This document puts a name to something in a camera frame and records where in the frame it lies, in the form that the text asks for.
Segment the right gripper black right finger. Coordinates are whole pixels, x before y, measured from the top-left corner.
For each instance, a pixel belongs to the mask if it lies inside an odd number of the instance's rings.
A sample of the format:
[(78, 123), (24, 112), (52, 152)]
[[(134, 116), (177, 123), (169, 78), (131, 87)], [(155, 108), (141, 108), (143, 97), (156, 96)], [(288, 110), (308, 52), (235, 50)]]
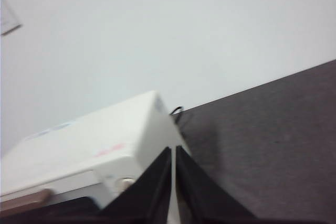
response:
[(176, 147), (176, 181), (195, 221), (256, 221), (257, 217), (219, 187), (182, 146)]

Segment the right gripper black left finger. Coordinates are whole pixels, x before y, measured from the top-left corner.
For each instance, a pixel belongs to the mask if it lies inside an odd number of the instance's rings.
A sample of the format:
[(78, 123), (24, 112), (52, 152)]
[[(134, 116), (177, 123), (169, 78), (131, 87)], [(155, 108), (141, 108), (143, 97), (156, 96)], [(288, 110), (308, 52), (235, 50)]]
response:
[(172, 151), (166, 147), (143, 174), (101, 210), (104, 221), (167, 221), (172, 189)]

